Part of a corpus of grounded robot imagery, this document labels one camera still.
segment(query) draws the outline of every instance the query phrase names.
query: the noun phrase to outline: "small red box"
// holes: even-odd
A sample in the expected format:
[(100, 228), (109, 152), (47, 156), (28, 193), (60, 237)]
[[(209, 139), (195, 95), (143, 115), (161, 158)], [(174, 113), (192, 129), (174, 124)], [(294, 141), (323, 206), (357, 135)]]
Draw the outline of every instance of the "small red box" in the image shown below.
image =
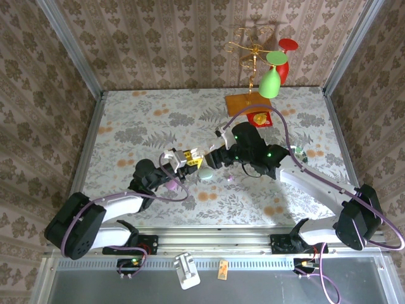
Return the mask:
[[(266, 115), (266, 122), (260, 125), (257, 122), (264, 119), (263, 114)], [(270, 112), (254, 112), (254, 113), (249, 113), (246, 116), (247, 116), (247, 119), (250, 122), (250, 124), (255, 126), (256, 128), (271, 127), (273, 125), (273, 122), (271, 121), (271, 117), (270, 117)]]

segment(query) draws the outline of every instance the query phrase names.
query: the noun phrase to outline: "floral tablecloth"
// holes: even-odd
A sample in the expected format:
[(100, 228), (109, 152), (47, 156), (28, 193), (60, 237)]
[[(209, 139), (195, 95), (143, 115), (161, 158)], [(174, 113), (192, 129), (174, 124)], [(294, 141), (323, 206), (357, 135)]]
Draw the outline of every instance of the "floral tablecloth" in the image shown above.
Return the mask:
[[(194, 89), (109, 92), (92, 152), (84, 193), (91, 198), (125, 190), (135, 164), (168, 148), (191, 149), (216, 138), (216, 126), (229, 120), (225, 96), (246, 89)], [(281, 88), (273, 106), (285, 116), (293, 145), (308, 155), (308, 165), (348, 182), (346, 168), (320, 88)], [(268, 144), (285, 145), (284, 128), (272, 113), (273, 127), (259, 129)], [(247, 120), (240, 117), (236, 122)], [(144, 212), (121, 218), (134, 226), (294, 225), (331, 211), (302, 191), (270, 177), (248, 177), (240, 165), (214, 171), (210, 180), (197, 174), (185, 185), (192, 196), (179, 203), (155, 200)], [(158, 195), (180, 198), (181, 190), (160, 187)]]

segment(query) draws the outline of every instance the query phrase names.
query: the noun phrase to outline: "patterned wallpaper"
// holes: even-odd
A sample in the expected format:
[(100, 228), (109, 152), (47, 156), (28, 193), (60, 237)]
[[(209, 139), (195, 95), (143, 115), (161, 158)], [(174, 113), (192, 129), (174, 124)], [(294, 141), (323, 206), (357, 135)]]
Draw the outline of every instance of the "patterned wallpaper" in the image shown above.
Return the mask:
[(28, 303), (94, 100), (35, 1), (0, 1), (0, 303)]
[[(332, 101), (360, 180), (405, 232), (405, 1), (386, 0)], [(396, 242), (391, 231), (388, 240)], [(405, 286), (405, 257), (392, 252)]]
[[(267, 49), (295, 39), (287, 86), (322, 85), (365, 0), (57, 0), (101, 87), (239, 87), (249, 74), (224, 43), (238, 27), (274, 29)], [(258, 82), (268, 66), (258, 68)]]

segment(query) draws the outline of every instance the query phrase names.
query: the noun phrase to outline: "gold wire ornament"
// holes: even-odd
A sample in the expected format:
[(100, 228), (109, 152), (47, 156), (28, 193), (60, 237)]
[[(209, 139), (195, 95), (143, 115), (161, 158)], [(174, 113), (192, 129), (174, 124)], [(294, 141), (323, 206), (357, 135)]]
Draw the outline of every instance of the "gold wire ornament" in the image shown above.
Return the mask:
[(269, 65), (272, 67), (272, 65), (261, 56), (261, 53), (273, 52), (273, 51), (266, 51), (263, 46), (270, 40), (270, 38), (272, 37), (272, 35), (274, 33), (274, 30), (271, 27), (261, 27), (261, 28), (256, 28), (256, 30), (258, 30), (259, 35), (267, 34), (269, 31), (271, 31), (271, 35), (269, 36), (269, 38), (267, 38), (267, 40), (265, 41), (265, 43), (263, 45), (254, 43), (254, 41), (252, 39), (253, 33), (252, 33), (251, 28), (239, 27), (234, 30), (234, 36), (242, 37), (242, 35), (245, 33), (248, 36), (251, 45), (249, 47), (246, 47), (246, 46), (241, 46), (240, 44), (237, 44), (236, 42), (230, 41), (230, 42), (225, 43), (225, 45), (223, 47), (223, 49), (228, 53), (232, 53), (238, 48), (246, 49), (250, 52), (250, 54), (239, 58), (239, 65), (241, 65), (244, 68), (252, 68), (252, 75), (249, 77), (249, 100), (247, 102), (248, 105), (251, 104), (250, 97), (252, 94), (253, 81), (254, 81), (254, 78), (256, 77), (258, 59), (261, 60), (262, 62), (264, 62), (266, 65)]

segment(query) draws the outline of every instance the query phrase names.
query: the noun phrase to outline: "small wooden block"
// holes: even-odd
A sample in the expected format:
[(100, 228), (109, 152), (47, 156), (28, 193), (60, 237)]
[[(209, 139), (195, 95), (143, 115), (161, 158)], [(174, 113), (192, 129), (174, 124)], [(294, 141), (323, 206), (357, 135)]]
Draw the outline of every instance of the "small wooden block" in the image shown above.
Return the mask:
[[(233, 117), (240, 110), (249, 106), (249, 104), (247, 103), (249, 101), (249, 93), (239, 94), (239, 95), (229, 95), (229, 96), (225, 97), (225, 101), (227, 102), (228, 115), (229, 115), (229, 117)], [(262, 95), (260, 95), (259, 92), (252, 92), (251, 104), (252, 105), (264, 104), (264, 105), (271, 106), (271, 101), (268, 98), (262, 97)], [(270, 110), (268, 108), (263, 108), (263, 107), (251, 108), (251, 109), (243, 112), (241, 115), (246, 115), (249, 113), (261, 112), (261, 111), (264, 112), (264, 111), (270, 111)]]

